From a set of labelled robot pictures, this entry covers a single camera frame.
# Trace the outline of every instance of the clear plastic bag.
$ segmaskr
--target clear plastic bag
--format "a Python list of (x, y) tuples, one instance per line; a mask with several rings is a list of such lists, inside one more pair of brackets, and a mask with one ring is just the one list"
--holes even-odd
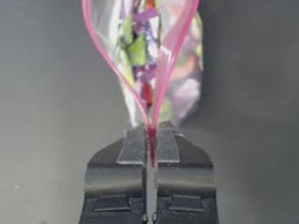
[(201, 98), (199, 1), (82, 0), (90, 36), (121, 79), (133, 125), (145, 119), (153, 163), (158, 123), (178, 124)]

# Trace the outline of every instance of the colorful contents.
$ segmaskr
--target colorful contents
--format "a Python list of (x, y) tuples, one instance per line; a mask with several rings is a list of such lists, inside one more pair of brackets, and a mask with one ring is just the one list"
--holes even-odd
[[(126, 73), (135, 91), (138, 92), (149, 115), (153, 112), (155, 91), (155, 69), (158, 53), (165, 31), (169, 31), (175, 23), (178, 15), (183, 13), (185, 1), (170, 0), (158, 9), (158, 0), (133, 0), (131, 13), (122, 13), (119, 25), (119, 47), (125, 50), (130, 68)], [(202, 82), (202, 21), (197, 17), (191, 23), (191, 29), (183, 42), (183, 47), (173, 70), (173, 78), (169, 91), (163, 100), (161, 122), (171, 120), (179, 124), (191, 113), (201, 98)], [(127, 105), (131, 113), (131, 123), (138, 125), (143, 117), (137, 112), (137, 105)]]

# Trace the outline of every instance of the gray backdrop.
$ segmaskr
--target gray backdrop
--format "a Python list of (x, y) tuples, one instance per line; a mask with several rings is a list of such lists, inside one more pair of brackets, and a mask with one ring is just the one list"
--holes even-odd
[[(299, 223), (299, 1), (203, 0), (206, 74), (187, 137), (222, 224)], [(118, 78), (81, 0), (0, 2), (0, 222), (79, 222), (86, 164), (123, 135)]]

